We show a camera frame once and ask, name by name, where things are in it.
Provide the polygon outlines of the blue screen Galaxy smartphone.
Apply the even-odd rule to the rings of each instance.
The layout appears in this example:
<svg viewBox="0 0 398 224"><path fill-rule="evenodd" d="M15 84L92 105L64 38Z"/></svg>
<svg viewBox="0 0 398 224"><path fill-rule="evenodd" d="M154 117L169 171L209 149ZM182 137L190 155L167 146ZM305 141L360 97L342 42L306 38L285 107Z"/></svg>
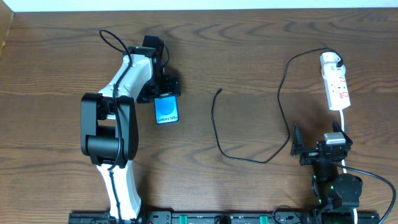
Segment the blue screen Galaxy smartphone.
<svg viewBox="0 0 398 224"><path fill-rule="evenodd" d="M157 124L174 123L179 120L177 98L175 96L156 98L154 106Z"/></svg>

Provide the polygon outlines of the white power strip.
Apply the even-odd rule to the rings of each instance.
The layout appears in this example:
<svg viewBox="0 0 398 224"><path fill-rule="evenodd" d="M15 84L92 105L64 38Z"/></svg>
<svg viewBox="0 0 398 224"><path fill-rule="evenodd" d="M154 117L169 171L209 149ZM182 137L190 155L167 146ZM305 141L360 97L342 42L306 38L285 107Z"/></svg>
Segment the white power strip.
<svg viewBox="0 0 398 224"><path fill-rule="evenodd" d="M328 107L332 111L340 111L351 105L346 82L346 68L326 63L321 69L325 84Z"/></svg>

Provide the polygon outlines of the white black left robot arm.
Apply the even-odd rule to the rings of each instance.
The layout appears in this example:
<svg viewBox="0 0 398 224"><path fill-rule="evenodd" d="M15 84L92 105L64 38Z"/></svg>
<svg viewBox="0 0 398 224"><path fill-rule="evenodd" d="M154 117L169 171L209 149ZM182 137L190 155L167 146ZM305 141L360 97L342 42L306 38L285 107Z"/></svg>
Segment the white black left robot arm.
<svg viewBox="0 0 398 224"><path fill-rule="evenodd" d="M157 124L176 123L180 82L165 74L168 62L162 56L169 50L156 35L145 36L140 46L122 44L119 52L122 64L112 80L81 99L81 151L104 180L108 222L145 223L133 173L139 146L136 104L153 102Z"/></svg>

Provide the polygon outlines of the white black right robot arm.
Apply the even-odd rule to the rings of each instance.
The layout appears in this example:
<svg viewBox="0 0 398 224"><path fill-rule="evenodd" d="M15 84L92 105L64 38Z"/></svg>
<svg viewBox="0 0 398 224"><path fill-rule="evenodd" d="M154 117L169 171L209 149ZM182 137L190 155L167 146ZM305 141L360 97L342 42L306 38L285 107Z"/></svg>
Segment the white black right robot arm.
<svg viewBox="0 0 398 224"><path fill-rule="evenodd" d="M304 223L354 223L359 207L363 181L349 173L339 173L340 162L348 155L352 140L335 121L333 132L323 135L315 147L304 146L299 127L294 126L294 138L290 154L299 156L301 166L313 169L312 190L320 204L304 213Z"/></svg>

